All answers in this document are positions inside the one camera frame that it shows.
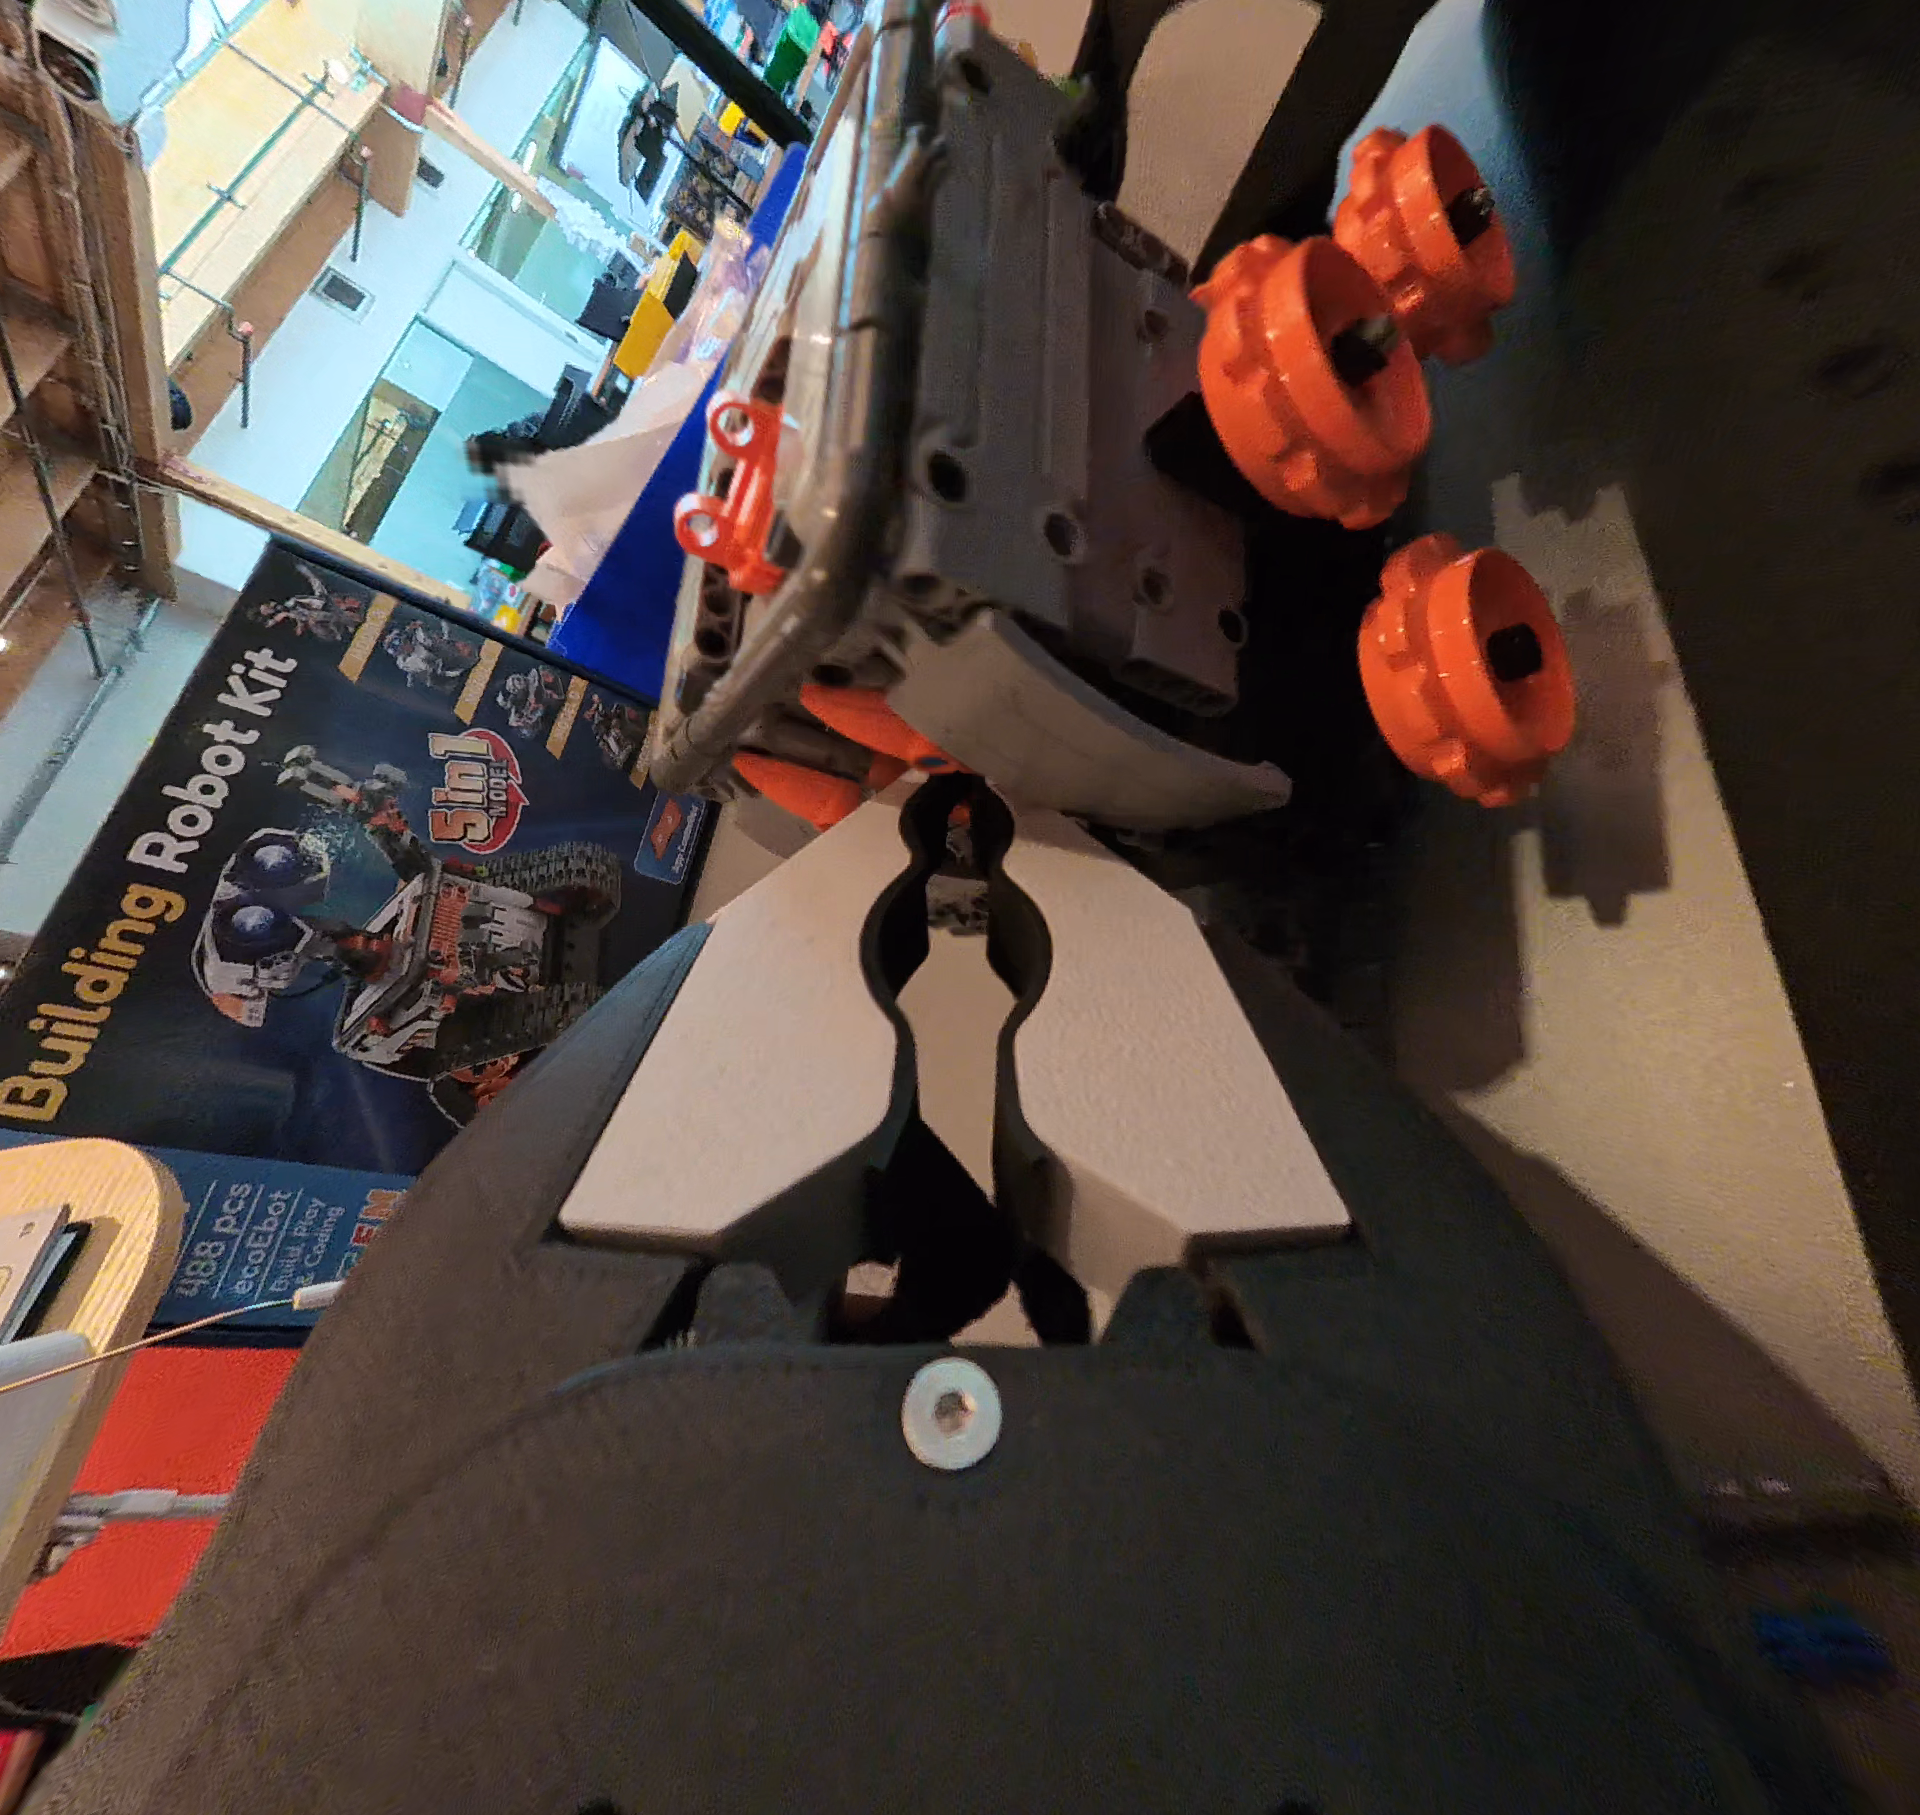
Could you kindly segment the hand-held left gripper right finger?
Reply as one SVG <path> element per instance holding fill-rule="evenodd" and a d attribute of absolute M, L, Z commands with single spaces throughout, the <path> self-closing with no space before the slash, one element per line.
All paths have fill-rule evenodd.
<path fill-rule="evenodd" d="M 1146 1271 L 1334 1247 L 1354 1215 L 1202 922 L 1062 813 L 981 794 L 994 1195 L 1036 1338 Z"/>

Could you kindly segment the dark blue toy packaging box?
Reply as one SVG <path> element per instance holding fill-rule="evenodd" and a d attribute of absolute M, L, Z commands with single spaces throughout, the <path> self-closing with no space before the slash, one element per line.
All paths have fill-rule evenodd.
<path fill-rule="evenodd" d="M 274 547 L 4 991 L 4 1147 L 181 1182 L 156 1325 L 299 1329 L 421 1173 L 686 922 L 651 705 Z"/>

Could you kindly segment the black dotted mat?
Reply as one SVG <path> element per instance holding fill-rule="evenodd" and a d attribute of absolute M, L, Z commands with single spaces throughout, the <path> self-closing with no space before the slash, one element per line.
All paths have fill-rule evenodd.
<path fill-rule="evenodd" d="M 1916 0 L 1489 0 L 1916 1497 Z"/>

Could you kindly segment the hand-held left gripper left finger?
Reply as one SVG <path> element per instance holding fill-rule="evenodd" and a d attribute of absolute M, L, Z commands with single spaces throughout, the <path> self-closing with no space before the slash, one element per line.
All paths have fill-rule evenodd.
<path fill-rule="evenodd" d="M 571 1241 L 758 1264 L 801 1299 L 905 1264 L 918 1053 L 900 990 L 926 957 L 946 807 L 946 777 L 905 777 L 694 931 L 559 1206 Z"/>

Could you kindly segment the red flat box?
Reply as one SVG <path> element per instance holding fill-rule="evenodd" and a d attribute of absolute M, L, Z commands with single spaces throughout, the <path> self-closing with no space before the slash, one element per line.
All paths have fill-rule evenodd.
<path fill-rule="evenodd" d="M 133 1355 L 78 1491 L 235 1491 L 297 1361 L 297 1347 L 250 1345 L 169 1342 Z M 204 1558 L 213 1526 L 209 1519 L 110 1522 L 24 1591 L 4 1631 L 4 1659 L 142 1643 Z"/>

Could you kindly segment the grey orange toy brick robot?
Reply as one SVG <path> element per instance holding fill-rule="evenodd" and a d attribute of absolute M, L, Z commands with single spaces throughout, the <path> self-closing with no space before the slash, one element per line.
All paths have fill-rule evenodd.
<path fill-rule="evenodd" d="M 870 4 L 703 406 L 647 778 L 821 833 L 972 772 L 1133 843 L 1388 758 L 1532 796 L 1578 719 L 1548 597 L 1392 542 L 1429 361 L 1487 353 L 1515 294 L 1470 152 L 1378 127 L 1331 235 L 1195 280 L 1066 120 L 977 2 Z"/>

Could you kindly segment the yellow storage bin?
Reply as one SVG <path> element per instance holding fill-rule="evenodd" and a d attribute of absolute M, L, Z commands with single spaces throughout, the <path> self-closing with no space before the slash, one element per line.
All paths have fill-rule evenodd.
<path fill-rule="evenodd" d="M 704 242 L 692 230 L 678 230 L 641 282 L 628 327 L 613 349 L 613 368 L 630 383 L 641 380 L 686 313 L 698 284 Z"/>

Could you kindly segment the white crumpled packing bags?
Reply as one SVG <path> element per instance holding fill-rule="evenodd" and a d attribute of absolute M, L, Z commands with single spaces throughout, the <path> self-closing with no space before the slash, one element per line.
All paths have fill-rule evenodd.
<path fill-rule="evenodd" d="M 609 559 L 642 489 L 663 480 L 671 441 L 700 403 L 737 340 L 765 263 L 765 245 L 721 217 L 681 318 L 668 330 L 613 420 L 573 447 L 511 463 L 504 495 L 528 512 L 547 551 L 532 564 L 537 603 L 571 611 Z"/>

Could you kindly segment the blue storage bin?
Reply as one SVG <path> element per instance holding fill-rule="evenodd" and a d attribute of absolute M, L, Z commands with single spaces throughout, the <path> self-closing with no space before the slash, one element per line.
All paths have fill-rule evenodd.
<path fill-rule="evenodd" d="M 801 146 L 781 152 L 771 182 L 744 225 L 756 240 L 765 245 L 765 263 L 756 294 L 771 261 L 781 225 L 801 184 L 804 161 Z M 700 395 L 692 422 L 671 441 L 666 455 L 663 480 L 642 489 L 638 504 L 615 537 L 609 559 L 592 576 L 582 601 L 571 611 L 561 613 L 553 629 L 553 651 L 559 651 L 575 668 L 618 681 L 647 698 L 657 698 L 663 691 L 668 642 L 686 564 L 686 555 L 674 532 L 674 512 L 698 481 L 707 450 L 707 409 L 720 372 L 721 367 Z"/>

